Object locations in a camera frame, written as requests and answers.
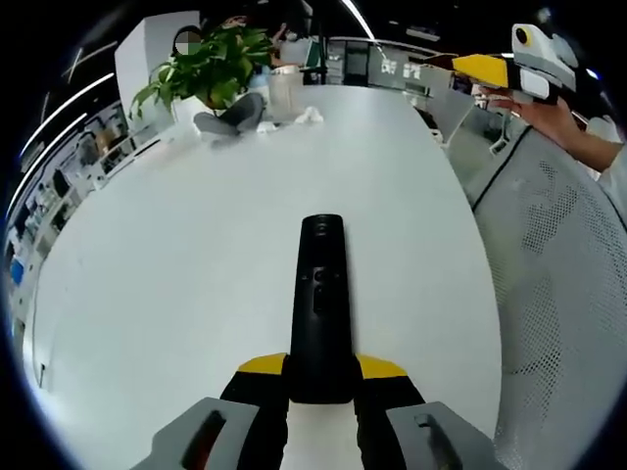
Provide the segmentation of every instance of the potted plant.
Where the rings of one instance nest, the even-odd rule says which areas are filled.
[[[205,36],[194,54],[177,54],[158,65],[150,83],[131,102],[142,118],[143,103],[154,96],[172,112],[174,100],[196,97],[212,110],[224,110],[246,88],[255,66],[269,66],[272,43],[264,29],[220,26]]]

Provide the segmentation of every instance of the white table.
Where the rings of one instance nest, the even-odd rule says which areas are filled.
[[[344,217],[357,351],[400,364],[426,400],[494,435],[499,318],[446,157],[401,94],[327,86],[303,99],[324,123],[154,146],[55,243],[39,281],[48,375],[36,395],[86,467],[132,465],[239,364],[289,351],[301,220],[318,212]],[[360,467],[349,405],[294,406],[289,420],[284,468]]]

